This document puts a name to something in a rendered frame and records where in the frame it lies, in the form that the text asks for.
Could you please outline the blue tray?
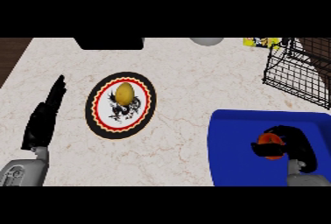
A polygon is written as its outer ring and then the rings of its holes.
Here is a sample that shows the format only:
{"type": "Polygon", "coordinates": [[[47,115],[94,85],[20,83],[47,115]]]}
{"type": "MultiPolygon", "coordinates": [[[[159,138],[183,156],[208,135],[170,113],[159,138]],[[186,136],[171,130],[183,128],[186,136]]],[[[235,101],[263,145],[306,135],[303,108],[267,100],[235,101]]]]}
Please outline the blue tray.
{"type": "Polygon", "coordinates": [[[218,109],[211,114],[207,145],[211,181],[215,186],[283,186],[286,159],[257,157],[251,143],[273,126],[297,127],[313,147],[314,173],[331,181],[331,115],[218,109]]]}

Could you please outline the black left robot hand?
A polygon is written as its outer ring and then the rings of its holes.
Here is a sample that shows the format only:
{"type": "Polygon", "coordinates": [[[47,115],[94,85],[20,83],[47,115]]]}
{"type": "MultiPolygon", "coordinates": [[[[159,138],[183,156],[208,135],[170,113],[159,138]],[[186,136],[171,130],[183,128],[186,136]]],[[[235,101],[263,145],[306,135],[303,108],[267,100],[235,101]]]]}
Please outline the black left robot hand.
{"type": "Polygon", "coordinates": [[[29,116],[20,149],[29,151],[35,147],[47,147],[56,126],[57,111],[66,92],[65,76],[59,75],[48,95],[29,116]]]}

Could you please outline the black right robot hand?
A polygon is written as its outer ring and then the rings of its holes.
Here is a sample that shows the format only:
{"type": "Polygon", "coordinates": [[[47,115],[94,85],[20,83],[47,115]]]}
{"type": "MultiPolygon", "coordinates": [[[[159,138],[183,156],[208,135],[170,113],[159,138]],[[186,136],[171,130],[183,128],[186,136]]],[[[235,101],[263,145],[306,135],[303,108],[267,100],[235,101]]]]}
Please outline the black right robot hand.
{"type": "MultiPolygon", "coordinates": [[[[301,168],[303,173],[313,172],[317,167],[316,154],[304,132],[297,127],[277,125],[267,129],[263,133],[273,133],[282,138],[283,146],[280,147],[280,152],[283,153],[283,156],[288,156],[289,160],[297,159],[304,162],[304,167],[301,168]]],[[[251,149],[257,155],[255,145],[257,141],[251,143],[251,149]]]]}

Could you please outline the red tomato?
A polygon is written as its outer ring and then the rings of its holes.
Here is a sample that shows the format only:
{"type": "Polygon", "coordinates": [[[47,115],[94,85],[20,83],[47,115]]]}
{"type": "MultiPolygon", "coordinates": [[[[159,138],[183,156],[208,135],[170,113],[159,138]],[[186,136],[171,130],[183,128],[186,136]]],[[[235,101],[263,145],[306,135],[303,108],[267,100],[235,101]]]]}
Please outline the red tomato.
{"type": "Polygon", "coordinates": [[[269,160],[282,158],[280,147],[285,145],[282,138],[273,133],[263,133],[257,138],[255,152],[269,160]]]}

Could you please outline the yellow potato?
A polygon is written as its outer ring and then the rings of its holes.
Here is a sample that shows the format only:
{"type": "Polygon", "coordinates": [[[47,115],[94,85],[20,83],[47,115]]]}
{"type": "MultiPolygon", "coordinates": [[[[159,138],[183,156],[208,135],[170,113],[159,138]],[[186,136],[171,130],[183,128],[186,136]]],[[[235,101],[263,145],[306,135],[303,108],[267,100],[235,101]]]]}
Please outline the yellow potato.
{"type": "Polygon", "coordinates": [[[122,82],[116,88],[115,101],[121,106],[127,106],[134,97],[134,90],[127,82],[122,82]]]}

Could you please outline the yellow box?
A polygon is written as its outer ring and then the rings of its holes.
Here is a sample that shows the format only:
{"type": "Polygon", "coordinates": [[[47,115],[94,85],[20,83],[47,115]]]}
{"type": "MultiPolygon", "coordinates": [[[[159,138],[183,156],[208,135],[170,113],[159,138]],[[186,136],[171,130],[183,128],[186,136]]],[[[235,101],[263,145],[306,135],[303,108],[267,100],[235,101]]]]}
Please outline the yellow box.
{"type": "Polygon", "coordinates": [[[272,45],[279,43],[279,38],[244,38],[242,44],[245,46],[270,48],[272,45]]]}

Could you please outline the grey round object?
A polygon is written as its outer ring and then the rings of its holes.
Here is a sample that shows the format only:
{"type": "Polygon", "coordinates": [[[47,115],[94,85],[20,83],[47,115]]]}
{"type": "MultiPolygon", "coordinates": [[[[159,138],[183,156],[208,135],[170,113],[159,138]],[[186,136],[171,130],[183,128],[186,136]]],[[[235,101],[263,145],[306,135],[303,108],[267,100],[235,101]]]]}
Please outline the grey round object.
{"type": "Polygon", "coordinates": [[[199,46],[215,46],[221,43],[223,38],[190,38],[190,41],[199,46]]]}

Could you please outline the round patterned plate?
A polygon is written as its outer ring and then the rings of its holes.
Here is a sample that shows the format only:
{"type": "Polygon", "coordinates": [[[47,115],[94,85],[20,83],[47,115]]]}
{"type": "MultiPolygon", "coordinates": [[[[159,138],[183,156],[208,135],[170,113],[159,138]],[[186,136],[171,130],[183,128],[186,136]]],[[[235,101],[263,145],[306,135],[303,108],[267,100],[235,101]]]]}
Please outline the round patterned plate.
{"type": "Polygon", "coordinates": [[[133,72],[113,73],[91,88],[85,103],[87,126],[99,137],[124,139],[146,127],[155,108],[156,92],[147,78],[133,72]],[[127,106],[115,101],[116,88],[122,82],[134,90],[133,101],[127,106]]]}

